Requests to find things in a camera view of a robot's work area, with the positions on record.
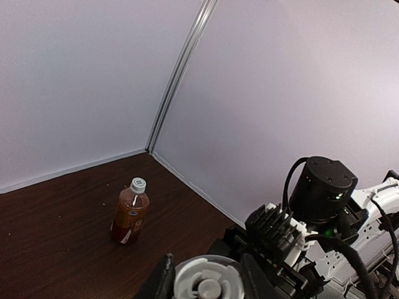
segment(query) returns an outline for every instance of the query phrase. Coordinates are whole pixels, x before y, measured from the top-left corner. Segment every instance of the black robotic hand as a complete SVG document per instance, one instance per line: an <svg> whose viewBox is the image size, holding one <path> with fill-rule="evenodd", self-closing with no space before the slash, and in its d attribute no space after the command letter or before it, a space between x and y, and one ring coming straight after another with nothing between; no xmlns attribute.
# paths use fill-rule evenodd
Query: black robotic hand
<svg viewBox="0 0 399 299"><path fill-rule="evenodd" d="M241 257L241 279L246 299L281 299L252 255ZM153 269L134 299L172 299L175 282L175 262L172 254L162 258Z"/></svg>

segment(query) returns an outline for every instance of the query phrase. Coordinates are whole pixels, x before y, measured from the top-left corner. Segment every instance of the white wall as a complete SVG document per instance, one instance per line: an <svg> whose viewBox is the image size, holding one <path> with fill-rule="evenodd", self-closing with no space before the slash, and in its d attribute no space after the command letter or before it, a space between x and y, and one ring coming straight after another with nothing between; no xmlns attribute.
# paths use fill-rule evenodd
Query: white wall
<svg viewBox="0 0 399 299"><path fill-rule="evenodd" d="M380 183L399 171L398 16L392 0L221 0L156 154L239 221L281 201L301 156Z"/></svg>
<svg viewBox="0 0 399 299"><path fill-rule="evenodd" d="M2 0L0 191L143 150L201 3Z"/></svg>

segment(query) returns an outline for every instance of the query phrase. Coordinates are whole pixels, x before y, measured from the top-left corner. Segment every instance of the bottle cap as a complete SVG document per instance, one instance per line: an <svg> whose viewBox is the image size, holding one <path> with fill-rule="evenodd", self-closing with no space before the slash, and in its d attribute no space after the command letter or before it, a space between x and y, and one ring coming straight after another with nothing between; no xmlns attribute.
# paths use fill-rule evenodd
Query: bottle cap
<svg viewBox="0 0 399 299"><path fill-rule="evenodd" d="M137 194L141 194L145 192L145 187L147 186L147 183L144 181L142 178L134 178L132 180L132 183L130 185L130 190Z"/></svg>

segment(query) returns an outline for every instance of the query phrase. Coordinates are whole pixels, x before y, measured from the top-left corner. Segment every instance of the bottle label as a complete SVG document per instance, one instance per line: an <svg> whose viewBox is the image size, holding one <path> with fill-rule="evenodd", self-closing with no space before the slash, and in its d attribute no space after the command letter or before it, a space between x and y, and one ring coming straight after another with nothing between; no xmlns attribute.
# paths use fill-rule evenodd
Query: bottle label
<svg viewBox="0 0 399 299"><path fill-rule="evenodd" d="M146 213L147 208L131 209L119 201L115 219L111 225L112 236L123 244L136 241L143 228Z"/></svg>

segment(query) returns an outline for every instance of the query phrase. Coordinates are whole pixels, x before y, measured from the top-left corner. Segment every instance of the cable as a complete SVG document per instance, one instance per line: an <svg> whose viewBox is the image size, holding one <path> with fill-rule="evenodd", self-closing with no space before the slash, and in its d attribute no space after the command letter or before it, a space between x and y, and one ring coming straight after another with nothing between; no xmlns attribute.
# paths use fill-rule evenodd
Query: cable
<svg viewBox="0 0 399 299"><path fill-rule="evenodd" d="M292 165L291 169L288 172L287 178L286 178L286 182L284 183L284 190L282 192L282 208L288 209L288 214L291 213L291 208L289 207L289 203L288 203L288 186L289 186L289 181L291 180L292 175L294 174L295 169L297 169L297 167L299 165L301 165L303 162L306 162L306 160L308 159L308 157L303 157L301 159L299 159L298 161L296 161L294 163L294 165Z"/></svg>
<svg viewBox="0 0 399 299"><path fill-rule="evenodd" d="M330 245L335 251L340 252L348 260L349 264L355 269L360 283L363 285L365 290L365 295L367 299L377 299L377 289L374 283L371 281L366 266L362 262L358 252L351 248L341 239L336 237L330 237L327 235L309 235L306 237L306 241L322 241Z"/></svg>
<svg viewBox="0 0 399 299"><path fill-rule="evenodd" d="M379 189L378 191L382 191L382 190L388 189L389 187L394 187L394 185L385 186L385 187ZM382 291L381 291L381 294L380 294L380 298L384 298L385 294L387 293L388 289L390 288L390 285L391 285L392 279L393 279L393 275L394 275L394 273L395 273L395 271L396 271L396 269L398 267L398 264L399 264L399 246L398 246L398 239L397 239L397 237L395 235L395 231L393 230L393 227L392 227L392 222L389 219L387 213L385 213L385 211L378 204L378 202L373 199L375 195L376 195L376 193L374 193L371 196L370 200L371 200L371 202L373 204L375 204L377 209L380 211L382 218L384 219L384 221L388 225L388 232L389 232L389 234L391 236L391 239L392 239L393 252L395 254L395 257L393 258L393 262L392 262L391 273L390 273L389 277L387 278L387 281L385 282L385 285L382 288Z"/></svg>

